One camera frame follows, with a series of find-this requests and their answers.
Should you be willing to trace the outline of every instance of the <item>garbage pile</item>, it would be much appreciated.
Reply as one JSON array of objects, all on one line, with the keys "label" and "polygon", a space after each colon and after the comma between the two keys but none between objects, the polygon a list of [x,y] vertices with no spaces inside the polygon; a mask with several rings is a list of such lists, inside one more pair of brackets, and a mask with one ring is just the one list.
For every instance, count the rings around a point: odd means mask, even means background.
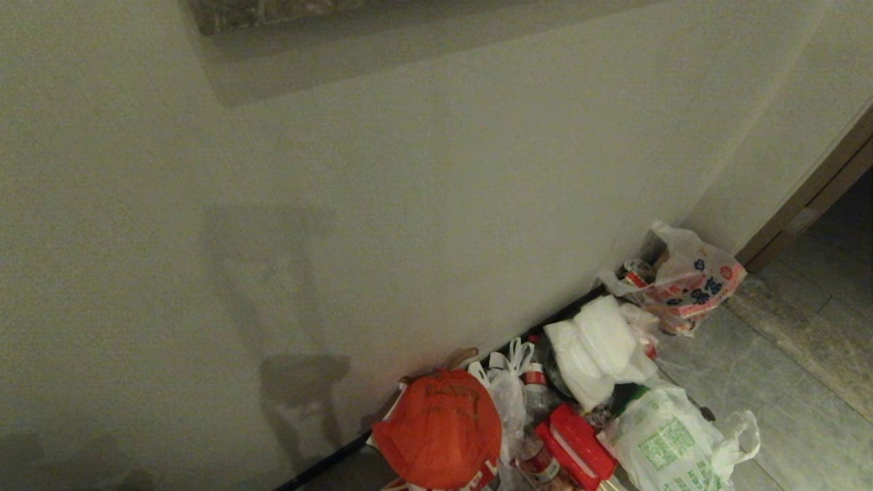
[{"label": "garbage pile", "polygon": [[383,490],[629,489],[619,467],[640,491],[733,489],[734,466],[760,449],[755,417],[731,415],[720,432],[654,360],[659,329],[690,335],[746,271],[694,232],[653,231],[667,245],[654,265],[602,274],[611,294],[544,335],[402,379],[368,442],[399,475]]}]

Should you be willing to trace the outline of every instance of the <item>wooden door frame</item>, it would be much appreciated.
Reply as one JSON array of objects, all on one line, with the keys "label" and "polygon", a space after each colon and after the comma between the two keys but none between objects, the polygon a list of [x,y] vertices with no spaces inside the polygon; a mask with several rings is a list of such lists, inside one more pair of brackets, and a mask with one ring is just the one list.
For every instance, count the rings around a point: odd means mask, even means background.
[{"label": "wooden door frame", "polygon": [[873,165],[873,105],[805,183],[737,254],[757,273],[815,223]]}]

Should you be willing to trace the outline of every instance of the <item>door frame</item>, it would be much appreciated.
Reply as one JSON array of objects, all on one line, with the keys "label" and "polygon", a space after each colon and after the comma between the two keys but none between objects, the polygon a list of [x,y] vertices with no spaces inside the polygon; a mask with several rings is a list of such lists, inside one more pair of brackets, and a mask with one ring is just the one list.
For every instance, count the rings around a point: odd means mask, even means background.
[{"label": "door frame", "polygon": [[873,166],[873,105],[737,254],[752,273],[773,262]]}]

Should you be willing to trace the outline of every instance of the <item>floor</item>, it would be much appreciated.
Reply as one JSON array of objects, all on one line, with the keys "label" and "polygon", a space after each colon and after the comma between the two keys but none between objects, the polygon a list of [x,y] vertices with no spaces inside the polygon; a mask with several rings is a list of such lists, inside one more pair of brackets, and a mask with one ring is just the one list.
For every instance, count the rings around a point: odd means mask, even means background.
[{"label": "floor", "polygon": [[[662,340],[659,364],[717,416],[752,410],[762,447],[738,491],[873,489],[873,189],[868,172],[694,338]],[[393,473],[372,449],[307,490],[380,489]]]}]

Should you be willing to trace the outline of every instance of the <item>orange bag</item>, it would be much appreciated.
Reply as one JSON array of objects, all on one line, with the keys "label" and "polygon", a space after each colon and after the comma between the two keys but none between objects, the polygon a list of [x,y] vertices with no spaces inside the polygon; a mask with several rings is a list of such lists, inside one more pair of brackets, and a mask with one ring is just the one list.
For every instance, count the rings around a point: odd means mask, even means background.
[{"label": "orange bag", "polygon": [[403,393],[373,437],[388,464],[422,488],[466,486],[500,455],[500,416],[488,390],[463,370],[437,370]]}]

